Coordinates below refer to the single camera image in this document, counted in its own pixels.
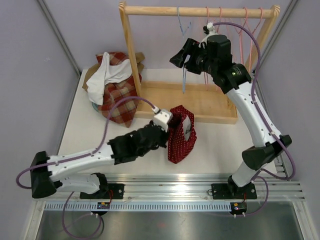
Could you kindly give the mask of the blue wire hanger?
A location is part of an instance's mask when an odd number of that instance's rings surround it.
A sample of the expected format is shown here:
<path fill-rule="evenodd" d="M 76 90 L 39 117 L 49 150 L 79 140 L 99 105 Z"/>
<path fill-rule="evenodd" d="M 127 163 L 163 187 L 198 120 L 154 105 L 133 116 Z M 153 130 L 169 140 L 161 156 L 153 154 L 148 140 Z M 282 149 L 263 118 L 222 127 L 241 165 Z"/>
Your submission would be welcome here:
<path fill-rule="evenodd" d="M 180 7 L 179 6 L 177 6 L 177 17 L 178 17 L 180 31 L 182 34 L 181 46 L 183 47 L 185 45 L 185 35 L 186 35 L 188 29 L 191 28 L 192 23 L 189 22 L 189 24 L 187 25 L 186 28 L 183 27 L 181 17 L 180 17 Z M 183 64 L 182 65 L 182 93 L 183 94 L 186 92 L 186 76 L 187 76 L 187 70 L 184 67 L 184 62 L 185 61 L 183 61 L 183 63 L 182 63 Z"/>

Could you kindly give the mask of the red polka dot skirt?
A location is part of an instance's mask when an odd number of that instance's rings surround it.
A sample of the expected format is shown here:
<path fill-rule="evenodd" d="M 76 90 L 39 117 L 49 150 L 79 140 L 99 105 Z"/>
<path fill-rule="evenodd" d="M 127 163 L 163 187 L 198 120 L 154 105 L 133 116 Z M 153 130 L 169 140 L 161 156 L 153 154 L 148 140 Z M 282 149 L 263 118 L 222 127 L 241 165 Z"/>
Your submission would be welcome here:
<path fill-rule="evenodd" d="M 195 116 L 183 105 L 172 108 L 170 112 L 172 119 L 169 122 L 167 158 L 169 162 L 178 164 L 195 146 L 197 140 Z"/>

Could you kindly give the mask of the tan skirt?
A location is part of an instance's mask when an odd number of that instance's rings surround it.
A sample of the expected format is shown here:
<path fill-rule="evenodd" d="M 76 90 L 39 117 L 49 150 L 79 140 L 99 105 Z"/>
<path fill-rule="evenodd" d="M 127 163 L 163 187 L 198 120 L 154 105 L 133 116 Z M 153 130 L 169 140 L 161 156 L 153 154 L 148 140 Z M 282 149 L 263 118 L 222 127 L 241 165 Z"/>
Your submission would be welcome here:
<path fill-rule="evenodd" d="M 130 60 L 128 56 L 123 52 L 109 52 L 109 64 L 110 66 L 118 66 L 122 64 L 124 61 L 126 63 L 130 64 Z M 92 77 L 92 75 L 99 69 L 100 65 L 102 64 L 103 59 L 103 53 L 96 54 L 97 64 L 90 67 L 84 77 L 82 88 L 87 91 L 87 81 Z M 142 61 L 145 59 L 145 55 L 142 52 L 138 52 L 135 54 L 135 59 L 137 63 L 138 72 L 141 73 L 144 69 L 144 65 L 142 64 Z"/>

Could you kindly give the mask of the pink wire hanger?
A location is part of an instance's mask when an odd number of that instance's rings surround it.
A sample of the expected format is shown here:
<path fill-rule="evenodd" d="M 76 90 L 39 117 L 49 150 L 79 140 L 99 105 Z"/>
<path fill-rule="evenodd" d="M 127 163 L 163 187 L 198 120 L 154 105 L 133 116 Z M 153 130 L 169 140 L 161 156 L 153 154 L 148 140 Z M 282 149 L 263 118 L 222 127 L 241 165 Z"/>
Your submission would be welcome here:
<path fill-rule="evenodd" d="M 222 21 L 222 16 L 223 16 L 223 9 L 221 6 L 219 6 L 219 23 L 223 22 Z M 220 33 L 220 25 L 218 25 L 217 27 L 217 33 L 219 34 Z M 230 32 L 229 32 L 229 28 L 228 26 L 226 26 L 226 31 L 227 31 L 227 36 L 230 37 Z"/>
<path fill-rule="evenodd" d="M 258 24 L 255 26 L 255 28 L 253 29 L 253 31 L 251 32 L 251 34 L 254 36 L 258 27 L 260 26 L 261 22 L 262 22 L 262 19 L 263 19 L 263 8 L 262 7 L 259 7 L 258 9 L 260 9 L 260 19 L 259 19 L 259 22 Z M 249 72 L 251 72 L 252 70 L 252 47 L 253 47 L 253 41 L 251 40 L 250 41 L 250 52 L 249 52 Z"/>
<path fill-rule="evenodd" d="M 243 7 L 243 9 L 245 10 L 245 18 L 244 18 L 244 22 L 242 23 L 242 19 L 240 20 L 240 24 L 242 25 L 242 27 L 244 28 L 245 26 L 249 26 L 248 25 L 248 9 L 247 7 Z M 244 48 L 243 48 L 243 29 L 241 28 L 239 31 L 237 31 L 237 28 L 235 28 L 237 34 L 238 34 L 238 42 L 239 42 L 239 54 L 240 54 L 240 62 L 243 65 L 244 64 Z"/>
<path fill-rule="evenodd" d="M 206 6 L 206 25 L 208 24 L 209 22 L 209 8 Z M 208 84 L 209 84 L 209 79 L 208 79 L 208 74 L 207 73 L 204 73 L 204 83 L 206 85 L 206 87 L 208 88 Z"/>

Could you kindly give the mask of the small white skirt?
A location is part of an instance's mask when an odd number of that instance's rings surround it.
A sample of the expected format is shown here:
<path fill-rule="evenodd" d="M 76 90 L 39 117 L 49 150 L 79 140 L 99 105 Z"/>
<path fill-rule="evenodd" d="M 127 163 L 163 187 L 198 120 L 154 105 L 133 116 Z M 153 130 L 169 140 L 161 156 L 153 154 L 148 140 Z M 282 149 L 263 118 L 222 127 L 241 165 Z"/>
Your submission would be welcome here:
<path fill-rule="evenodd" d="M 100 67 L 86 82 L 89 100 L 97 105 L 103 104 L 105 85 L 120 83 L 132 75 L 131 63 L 126 55 L 120 63 L 111 63 L 111 60 L 116 60 L 116 57 L 104 52 Z"/>

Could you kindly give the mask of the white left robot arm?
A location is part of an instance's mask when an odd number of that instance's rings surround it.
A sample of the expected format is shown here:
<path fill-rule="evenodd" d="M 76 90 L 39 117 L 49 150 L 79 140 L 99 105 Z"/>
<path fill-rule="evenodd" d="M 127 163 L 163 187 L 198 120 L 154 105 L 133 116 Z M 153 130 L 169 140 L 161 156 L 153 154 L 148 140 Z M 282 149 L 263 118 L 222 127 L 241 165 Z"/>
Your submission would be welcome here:
<path fill-rule="evenodd" d="M 100 149 L 52 156 L 46 151 L 37 152 L 30 165 L 31 195 L 43 199 L 56 192 L 80 192 L 87 199 L 102 199 L 109 191 L 106 176 L 95 172 L 82 177 L 79 172 L 133 162 L 150 151 L 166 148 L 168 138 L 168 125 L 150 121 L 138 130 L 109 140 Z"/>

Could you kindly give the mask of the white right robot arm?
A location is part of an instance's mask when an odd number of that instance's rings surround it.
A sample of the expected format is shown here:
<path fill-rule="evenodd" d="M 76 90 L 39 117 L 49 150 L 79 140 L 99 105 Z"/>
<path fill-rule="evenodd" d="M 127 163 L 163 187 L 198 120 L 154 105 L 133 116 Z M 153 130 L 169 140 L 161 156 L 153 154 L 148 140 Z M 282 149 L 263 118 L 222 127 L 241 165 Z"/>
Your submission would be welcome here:
<path fill-rule="evenodd" d="M 241 198 L 259 171 L 278 157 L 291 143 L 272 123 L 256 96 L 250 74 L 241 63 L 233 62 L 231 42 L 221 34 L 198 42 L 188 38 L 170 63 L 193 74 L 207 73 L 236 106 L 253 146 L 242 152 L 242 163 L 227 180 L 222 196 Z"/>

